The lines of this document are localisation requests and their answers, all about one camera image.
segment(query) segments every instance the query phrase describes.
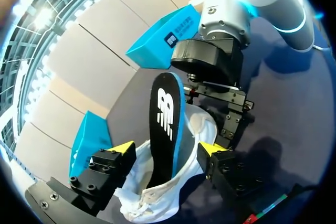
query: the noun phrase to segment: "blue box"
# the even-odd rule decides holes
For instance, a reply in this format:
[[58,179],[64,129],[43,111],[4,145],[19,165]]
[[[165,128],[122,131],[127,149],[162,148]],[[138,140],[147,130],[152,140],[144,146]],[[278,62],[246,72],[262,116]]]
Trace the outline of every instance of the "blue box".
[[88,111],[77,132],[71,149],[69,175],[78,176],[89,167],[92,155],[99,149],[112,148],[105,119]]
[[176,43],[198,32],[201,16],[192,5],[161,18],[126,52],[141,68],[167,69]]

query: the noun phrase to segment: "black insole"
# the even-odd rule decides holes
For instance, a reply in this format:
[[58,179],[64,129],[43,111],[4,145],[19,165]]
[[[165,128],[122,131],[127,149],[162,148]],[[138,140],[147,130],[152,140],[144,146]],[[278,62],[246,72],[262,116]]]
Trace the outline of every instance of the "black insole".
[[154,169],[147,188],[168,182],[176,174],[184,119],[183,84],[174,73],[162,73],[153,82],[149,108],[151,154]]

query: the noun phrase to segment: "metal frame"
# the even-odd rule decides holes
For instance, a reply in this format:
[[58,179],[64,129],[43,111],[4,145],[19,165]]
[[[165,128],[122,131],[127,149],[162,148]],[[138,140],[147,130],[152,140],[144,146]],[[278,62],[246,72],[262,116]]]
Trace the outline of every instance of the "metal frame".
[[[34,74],[40,66],[43,55],[58,35],[52,28],[61,27],[73,17],[76,9],[86,0],[34,0],[21,18],[16,18],[13,25],[7,29],[6,38],[10,37],[7,47],[3,47],[2,67],[0,71],[0,116],[13,104],[14,83],[17,78],[20,63],[26,60],[29,64],[28,73],[21,85],[21,93],[18,108],[18,129],[21,132],[24,126],[23,113],[27,104],[27,96],[30,91]],[[39,9],[51,8],[57,15],[55,20],[50,20],[47,27],[37,29],[34,20],[39,14]],[[11,134],[4,139],[6,142],[14,142]]]

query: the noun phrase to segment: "black metal bracket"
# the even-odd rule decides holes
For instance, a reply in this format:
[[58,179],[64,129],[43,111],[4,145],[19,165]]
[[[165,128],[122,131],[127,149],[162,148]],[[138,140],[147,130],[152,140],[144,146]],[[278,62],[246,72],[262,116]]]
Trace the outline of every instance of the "black metal bracket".
[[70,188],[51,178],[30,186],[25,197],[43,223],[107,223],[95,216],[122,187],[136,156],[134,142],[101,149],[93,154],[89,168],[70,177]]
[[184,86],[184,94],[189,97],[187,103],[193,104],[193,99],[204,95],[213,99],[228,102],[228,113],[225,115],[223,127],[220,129],[216,143],[224,148],[231,148],[237,144],[246,114],[253,109],[254,103],[246,100],[246,93],[236,87],[211,87],[203,83],[194,86]]

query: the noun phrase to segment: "white shoe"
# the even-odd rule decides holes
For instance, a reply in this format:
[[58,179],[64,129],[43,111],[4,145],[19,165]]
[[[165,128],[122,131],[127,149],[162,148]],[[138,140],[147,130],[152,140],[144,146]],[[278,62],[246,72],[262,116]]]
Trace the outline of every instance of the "white shoe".
[[182,140],[193,141],[193,149],[180,171],[170,181],[146,189],[153,172],[150,141],[136,149],[137,159],[123,187],[117,188],[114,193],[120,200],[120,211],[128,221],[154,223],[172,217],[180,207],[179,197],[183,185],[189,178],[203,173],[196,159],[197,146],[199,142],[214,144],[217,136],[216,123],[207,112],[189,104],[185,107],[184,118],[184,130],[189,130],[192,136],[190,140]]

